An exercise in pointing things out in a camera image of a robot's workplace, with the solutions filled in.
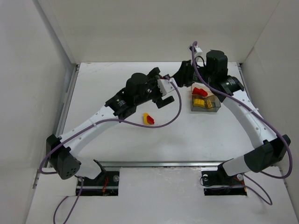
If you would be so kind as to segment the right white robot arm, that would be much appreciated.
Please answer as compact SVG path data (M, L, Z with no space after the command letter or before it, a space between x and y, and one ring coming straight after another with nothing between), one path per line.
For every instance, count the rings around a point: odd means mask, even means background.
M203 66L197 64L202 50L195 44L189 47L191 59L183 61L177 73L173 75L179 87L189 87L193 83L204 84L222 102L239 121L248 135L253 150L225 161L218 166L221 176L234 176L240 173L263 173L264 169L278 163L288 155L289 168L283 179L290 176L293 168L290 139L266 121L249 99L243 84L228 75L228 58L220 50L211 50L203 60Z

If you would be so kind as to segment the red small lego brick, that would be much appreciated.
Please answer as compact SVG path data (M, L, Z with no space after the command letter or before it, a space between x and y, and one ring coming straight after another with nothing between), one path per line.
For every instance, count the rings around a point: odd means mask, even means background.
M195 87L195 88L193 88L192 94L201 95L202 94L202 89Z

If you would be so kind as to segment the yellow curved lego brick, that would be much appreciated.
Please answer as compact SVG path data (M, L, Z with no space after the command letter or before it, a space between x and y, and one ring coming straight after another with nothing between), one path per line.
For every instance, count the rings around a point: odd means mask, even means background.
M198 99L198 98L196 98L196 99L194 99L194 101L193 101L193 106L194 106L194 107L201 107L201 108L204 108L204 107L205 107L205 101L202 100L202 99Z

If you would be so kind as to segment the yellow striped lego brick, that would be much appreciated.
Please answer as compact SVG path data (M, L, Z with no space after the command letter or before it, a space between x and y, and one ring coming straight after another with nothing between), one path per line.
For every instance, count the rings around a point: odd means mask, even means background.
M213 108L213 104L212 104L212 102L210 100L206 101L206 108L207 109Z

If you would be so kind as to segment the red rectangular lego brick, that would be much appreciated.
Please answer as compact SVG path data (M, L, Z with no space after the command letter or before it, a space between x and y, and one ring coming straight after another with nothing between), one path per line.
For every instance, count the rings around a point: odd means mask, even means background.
M208 93L207 91L205 91L204 89L202 89L202 94L201 94L202 97L207 97L208 96Z

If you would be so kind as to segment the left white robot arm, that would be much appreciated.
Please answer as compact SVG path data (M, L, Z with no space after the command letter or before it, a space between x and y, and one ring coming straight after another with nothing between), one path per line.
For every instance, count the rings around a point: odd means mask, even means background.
M103 171L99 162L84 161L78 157L80 151L107 129L136 112L137 106L152 101L162 108L174 101L173 96L162 97L178 89L176 81L169 75L161 76L159 68L145 75L134 73L124 88L110 98L92 117L59 137L54 134L46 140L46 160L61 179L74 175L96 179Z

